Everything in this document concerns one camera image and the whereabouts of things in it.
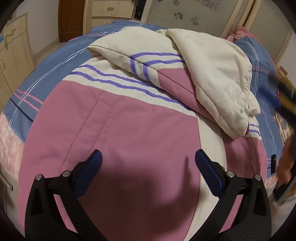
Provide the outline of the pink and cream hooded jacket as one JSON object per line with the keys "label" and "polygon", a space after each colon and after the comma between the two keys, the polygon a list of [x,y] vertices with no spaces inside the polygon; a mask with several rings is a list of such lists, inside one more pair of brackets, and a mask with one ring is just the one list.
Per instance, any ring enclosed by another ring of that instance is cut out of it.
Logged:
{"label": "pink and cream hooded jacket", "polygon": [[98,150],[73,189],[108,240],[188,240],[217,204],[195,152],[237,176],[267,173],[252,92],[253,63],[238,42],[184,29],[124,27],[87,46],[29,130],[18,178],[26,223],[33,182],[72,172]]}

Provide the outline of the wooden headboard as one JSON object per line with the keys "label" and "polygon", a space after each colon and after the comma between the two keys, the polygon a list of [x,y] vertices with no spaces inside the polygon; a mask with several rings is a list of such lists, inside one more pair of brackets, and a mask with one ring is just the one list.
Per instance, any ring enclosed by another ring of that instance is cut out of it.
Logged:
{"label": "wooden headboard", "polygon": [[286,70],[281,66],[280,67],[276,66],[276,69],[277,69],[277,75],[278,75],[280,81],[285,83],[285,85],[287,85],[289,89],[295,90],[294,85],[292,84],[292,82],[287,77]]}

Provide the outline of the blue plaid duvet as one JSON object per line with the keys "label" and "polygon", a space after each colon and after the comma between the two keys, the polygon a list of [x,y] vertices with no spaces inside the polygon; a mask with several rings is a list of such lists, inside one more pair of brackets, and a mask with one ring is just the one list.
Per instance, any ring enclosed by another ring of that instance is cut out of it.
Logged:
{"label": "blue plaid duvet", "polygon": [[4,115],[30,152],[103,145],[197,149],[195,117],[219,128],[231,149],[278,152],[283,143],[265,47],[133,21],[96,27],[49,56],[15,91]]}

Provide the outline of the pink quilt roll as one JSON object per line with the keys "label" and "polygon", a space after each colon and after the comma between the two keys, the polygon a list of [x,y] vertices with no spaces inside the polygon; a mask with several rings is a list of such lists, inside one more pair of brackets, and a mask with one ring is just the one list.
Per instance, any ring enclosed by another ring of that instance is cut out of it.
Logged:
{"label": "pink quilt roll", "polygon": [[254,34],[252,34],[250,31],[248,31],[246,28],[242,27],[242,26],[235,26],[233,27],[228,34],[226,35],[225,39],[234,43],[237,40],[240,40],[244,37],[250,37],[252,39],[255,39],[257,42],[260,43],[259,39],[257,39],[257,37],[255,37]]}

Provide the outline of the pink floral bed sheet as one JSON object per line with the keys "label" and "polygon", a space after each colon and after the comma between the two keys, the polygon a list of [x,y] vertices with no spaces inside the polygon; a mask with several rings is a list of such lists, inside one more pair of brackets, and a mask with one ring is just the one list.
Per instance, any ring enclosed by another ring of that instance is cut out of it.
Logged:
{"label": "pink floral bed sheet", "polygon": [[1,113],[0,149],[1,165],[16,181],[19,180],[19,171],[23,155],[23,142],[11,128],[4,113]]}

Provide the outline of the light wood side cabinet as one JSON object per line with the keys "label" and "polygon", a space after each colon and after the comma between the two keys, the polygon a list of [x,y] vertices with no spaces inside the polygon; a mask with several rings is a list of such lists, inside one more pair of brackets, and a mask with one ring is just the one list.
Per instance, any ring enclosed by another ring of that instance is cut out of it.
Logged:
{"label": "light wood side cabinet", "polygon": [[34,71],[27,14],[5,25],[1,32],[1,110],[23,81]]}

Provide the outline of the wardrobe drawer unit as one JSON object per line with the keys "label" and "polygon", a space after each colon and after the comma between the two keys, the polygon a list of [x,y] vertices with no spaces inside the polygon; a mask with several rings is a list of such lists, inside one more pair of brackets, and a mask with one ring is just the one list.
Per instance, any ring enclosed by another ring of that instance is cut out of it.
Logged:
{"label": "wardrobe drawer unit", "polygon": [[116,19],[131,20],[135,6],[135,1],[85,1],[83,32],[89,32],[96,26],[107,25]]}

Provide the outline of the brown wooden door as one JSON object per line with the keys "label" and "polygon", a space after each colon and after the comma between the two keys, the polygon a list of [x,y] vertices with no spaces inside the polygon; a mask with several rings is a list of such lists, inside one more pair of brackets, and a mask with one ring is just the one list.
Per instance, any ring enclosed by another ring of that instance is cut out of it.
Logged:
{"label": "brown wooden door", "polygon": [[68,42],[83,34],[85,0],[60,0],[58,9],[59,41]]}

